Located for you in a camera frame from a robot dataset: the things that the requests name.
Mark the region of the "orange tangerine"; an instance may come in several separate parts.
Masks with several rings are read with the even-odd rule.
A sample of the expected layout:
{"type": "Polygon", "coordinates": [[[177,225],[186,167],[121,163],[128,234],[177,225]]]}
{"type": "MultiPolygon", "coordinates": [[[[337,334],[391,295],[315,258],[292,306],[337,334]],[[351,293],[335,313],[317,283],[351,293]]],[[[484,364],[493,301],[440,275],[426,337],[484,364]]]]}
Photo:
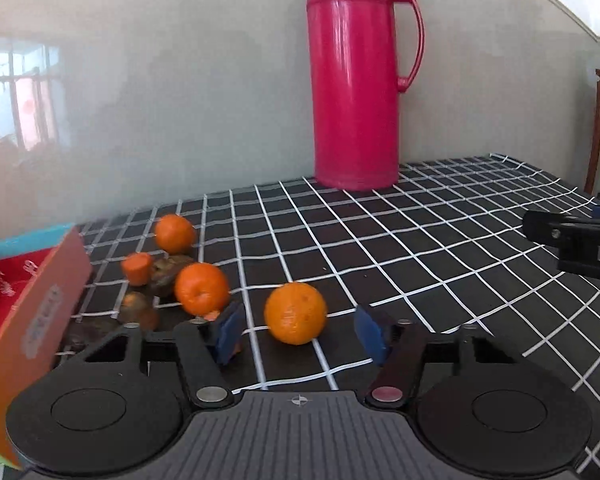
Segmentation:
{"type": "Polygon", "coordinates": [[[197,262],[178,274],[174,295],[188,314],[205,316],[223,310],[230,302],[230,284],[217,266],[197,262]]]}
{"type": "Polygon", "coordinates": [[[166,214],[155,225],[156,244],[169,255],[188,252],[195,244],[197,234],[194,226],[178,214],[166,214]]]}
{"type": "Polygon", "coordinates": [[[301,346],[321,335],[327,323],[327,304],[321,293],[306,283],[277,287],[265,301],[264,322],[283,344],[301,346]]]}

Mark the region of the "brown orange-tipped fruit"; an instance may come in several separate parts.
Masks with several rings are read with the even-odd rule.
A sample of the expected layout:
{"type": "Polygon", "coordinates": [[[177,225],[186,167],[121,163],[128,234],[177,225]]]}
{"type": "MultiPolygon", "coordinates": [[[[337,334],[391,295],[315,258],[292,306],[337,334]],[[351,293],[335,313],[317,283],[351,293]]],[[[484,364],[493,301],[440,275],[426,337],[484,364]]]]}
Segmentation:
{"type": "Polygon", "coordinates": [[[117,319],[120,324],[135,323],[142,330],[155,330],[159,325],[159,313],[152,299],[141,292],[128,292],[123,297],[117,319]]]}

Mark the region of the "dark brown fruit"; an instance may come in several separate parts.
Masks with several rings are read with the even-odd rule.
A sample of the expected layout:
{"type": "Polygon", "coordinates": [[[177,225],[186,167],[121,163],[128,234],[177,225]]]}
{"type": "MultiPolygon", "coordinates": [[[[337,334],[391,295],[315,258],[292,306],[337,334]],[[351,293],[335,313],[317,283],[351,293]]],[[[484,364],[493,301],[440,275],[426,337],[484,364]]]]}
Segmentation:
{"type": "Polygon", "coordinates": [[[154,261],[148,283],[150,291],[158,297],[170,296],[178,274],[195,260],[188,255],[170,255],[154,261]]]}

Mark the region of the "orange carrot chunk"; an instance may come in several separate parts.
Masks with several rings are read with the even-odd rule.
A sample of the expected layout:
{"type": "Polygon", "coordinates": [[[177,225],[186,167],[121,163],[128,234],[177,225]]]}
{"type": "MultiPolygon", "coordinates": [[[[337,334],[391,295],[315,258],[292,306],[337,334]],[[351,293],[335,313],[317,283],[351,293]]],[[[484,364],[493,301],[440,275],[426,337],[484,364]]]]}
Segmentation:
{"type": "Polygon", "coordinates": [[[133,252],[124,258],[121,270],[131,286],[145,286],[151,279],[152,257],[147,252],[133,252]]]}

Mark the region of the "dark wrinkled fruit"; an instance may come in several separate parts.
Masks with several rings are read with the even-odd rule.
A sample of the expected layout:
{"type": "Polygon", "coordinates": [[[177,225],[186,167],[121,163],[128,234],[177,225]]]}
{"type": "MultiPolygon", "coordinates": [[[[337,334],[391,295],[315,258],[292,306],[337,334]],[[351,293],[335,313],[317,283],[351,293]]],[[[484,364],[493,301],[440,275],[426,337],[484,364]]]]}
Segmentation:
{"type": "Polygon", "coordinates": [[[81,322],[72,322],[65,332],[62,345],[69,351],[80,352],[114,332],[119,327],[115,318],[84,318],[81,322]]]}

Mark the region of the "black white grid tablecloth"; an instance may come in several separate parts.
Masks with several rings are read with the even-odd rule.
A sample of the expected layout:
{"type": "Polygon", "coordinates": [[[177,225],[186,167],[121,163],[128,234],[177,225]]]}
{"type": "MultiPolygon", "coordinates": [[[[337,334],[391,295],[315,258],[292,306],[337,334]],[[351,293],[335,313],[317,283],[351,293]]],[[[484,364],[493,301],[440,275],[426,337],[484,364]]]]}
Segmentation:
{"type": "Polygon", "coordinates": [[[159,325],[118,322],[15,398],[6,422],[23,477],[600,479],[600,280],[559,271],[557,250],[522,232],[527,210],[593,208],[551,174],[490,155],[408,165],[378,191],[279,181],[86,224],[97,272],[76,322],[118,320],[141,292],[159,325]],[[245,307],[221,368],[227,408],[186,396],[173,330],[196,316],[121,270],[133,252],[170,256],[154,232],[166,214],[195,228],[180,255],[227,277],[225,308],[245,307]],[[264,322],[268,296],[291,282],[328,309],[301,346],[264,322]],[[360,304],[428,330],[410,406],[364,402],[379,367],[355,335],[360,304]]]}

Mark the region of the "colourful cardboard box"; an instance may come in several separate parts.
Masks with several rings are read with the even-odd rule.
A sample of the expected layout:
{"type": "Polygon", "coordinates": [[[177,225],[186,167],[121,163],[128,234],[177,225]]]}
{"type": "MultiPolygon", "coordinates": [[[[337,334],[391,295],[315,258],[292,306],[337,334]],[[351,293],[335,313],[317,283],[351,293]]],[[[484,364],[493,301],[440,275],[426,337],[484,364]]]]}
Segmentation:
{"type": "Polygon", "coordinates": [[[72,224],[0,240],[0,463],[19,467],[7,409],[52,367],[91,272],[72,224]]]}

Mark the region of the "pink thermos jug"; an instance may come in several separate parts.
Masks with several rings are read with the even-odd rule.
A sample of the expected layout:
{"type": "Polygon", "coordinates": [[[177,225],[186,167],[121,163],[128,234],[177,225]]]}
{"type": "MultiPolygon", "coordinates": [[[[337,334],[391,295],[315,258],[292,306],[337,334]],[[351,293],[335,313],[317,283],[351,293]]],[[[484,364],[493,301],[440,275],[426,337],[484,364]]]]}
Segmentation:
{"type": "Polygon", "coordinates": [[[314,125],[314,174],[330,188],[369,191],[398,180],[399,96],[425,52],[417,0],[306,0],[314,125]],[[415,15],[417,47],[402,76],[398,4],[415,15]]]}

